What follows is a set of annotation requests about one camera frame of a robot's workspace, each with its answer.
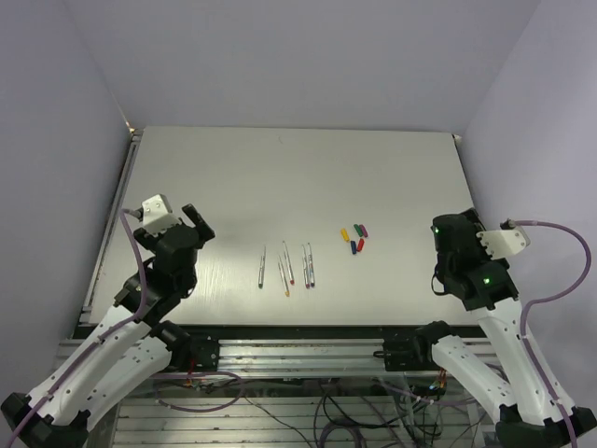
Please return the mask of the green pen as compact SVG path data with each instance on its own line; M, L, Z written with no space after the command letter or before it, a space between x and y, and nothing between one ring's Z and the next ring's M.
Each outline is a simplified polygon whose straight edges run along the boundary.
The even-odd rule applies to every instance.
M260 255L259 268L258 268L257 287L259 289L262 289L264 287L266 257L267 257L267 247L264 245L262 253Z

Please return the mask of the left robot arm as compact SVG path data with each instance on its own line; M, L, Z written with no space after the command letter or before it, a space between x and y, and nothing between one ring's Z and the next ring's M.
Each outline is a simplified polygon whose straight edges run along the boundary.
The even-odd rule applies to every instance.
M125 230L138 271L127 279L103 320L43 383L12 393L1 411L11 441L29 447L81 447L119 401L153 374L189 362L189 336L165 316L197 285L199 250L215 233L192 204L188 220L156 195L133 211L141 226ZM151 252L142 259L138 250Z

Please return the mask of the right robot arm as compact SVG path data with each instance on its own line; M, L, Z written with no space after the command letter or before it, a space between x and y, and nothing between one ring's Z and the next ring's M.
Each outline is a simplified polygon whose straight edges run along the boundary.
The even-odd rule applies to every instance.
M450 373L482 407L504 447L575 447L596 427L589 408L579 407L561 386L528 326L536 301L522 304L508 273L508 258L530 244L532 220L508 220L488 231L475 209L432 221L437 264L432 279L440 295L460 300L488 339L499 376L444 321L417 330L410 352L428 370Z

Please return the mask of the yellow tipped pen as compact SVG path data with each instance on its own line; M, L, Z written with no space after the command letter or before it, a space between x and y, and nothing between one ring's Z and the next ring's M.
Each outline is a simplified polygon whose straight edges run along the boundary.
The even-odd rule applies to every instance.
M288 285L286 274L285 274L284 263L283 263L282 258L280 257L280 255L278 255L277 265L278 265L278 270L279 270L279 274L280 274L280 277L281 277L282 286L283 286L283 289L284 289L284 294L285 294L285 296L287 298L289 298L290 297L289 285Z

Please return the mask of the red tipped pen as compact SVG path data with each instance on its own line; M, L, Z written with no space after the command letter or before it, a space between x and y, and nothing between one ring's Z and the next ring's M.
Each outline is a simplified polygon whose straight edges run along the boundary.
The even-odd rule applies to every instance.
M283 242L283 256L285 265L285 282L288 286L293 286L295 284L295 275L286 242Z

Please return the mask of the purple tipped pen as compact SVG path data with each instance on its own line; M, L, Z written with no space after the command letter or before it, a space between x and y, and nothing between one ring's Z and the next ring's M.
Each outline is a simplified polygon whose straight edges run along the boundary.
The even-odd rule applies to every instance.
M304 284L307 289L311 288L311 277L309 271L309 263L305 245L301 245L302 249L302 271L304 277Z

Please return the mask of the blue tipped pen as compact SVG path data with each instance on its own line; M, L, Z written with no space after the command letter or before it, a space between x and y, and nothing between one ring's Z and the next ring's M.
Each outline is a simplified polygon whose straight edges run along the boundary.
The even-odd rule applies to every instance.
M309 271L309 282L310 287L315 287L315 272L314 272L314 264L313 264L313 254L312 254L312 246L310 243L307 243L307 261L308 261L308 271Z

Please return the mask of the yellow pen cap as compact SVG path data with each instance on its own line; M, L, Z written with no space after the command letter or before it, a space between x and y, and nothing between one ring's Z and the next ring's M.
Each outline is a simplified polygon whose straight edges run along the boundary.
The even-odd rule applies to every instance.
M342 238L344 239L344 241L346 243L350 243L351 242L351 237L349 235L349 232L346 229L342 229L340 231Z

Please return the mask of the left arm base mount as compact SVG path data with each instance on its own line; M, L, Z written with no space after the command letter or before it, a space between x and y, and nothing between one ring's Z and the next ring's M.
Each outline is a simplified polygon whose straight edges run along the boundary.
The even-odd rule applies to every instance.
M152 336L160 339L170 353L167 372L204 372L218 368L220 344L207 333L189 334L178 325L166 321L160 323Z

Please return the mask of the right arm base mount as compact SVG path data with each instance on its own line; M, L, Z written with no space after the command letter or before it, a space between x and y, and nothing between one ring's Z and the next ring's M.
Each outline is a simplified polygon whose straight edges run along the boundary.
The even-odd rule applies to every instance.
M433 360L432 346L452 334L446 322L434 321L415 329L408 339L385 340L373 356L383 361L386 371L436 371L439 366Z

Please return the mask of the aluminium frame rail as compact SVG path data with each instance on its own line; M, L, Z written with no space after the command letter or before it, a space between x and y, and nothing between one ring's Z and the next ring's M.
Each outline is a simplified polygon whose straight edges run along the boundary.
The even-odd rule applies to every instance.
M242 378L350 377L410 373L431 375L439 366L420 362L400 343L395 356L375 357L382 339L220 340L206 357L183 363L183 372L227 371Z

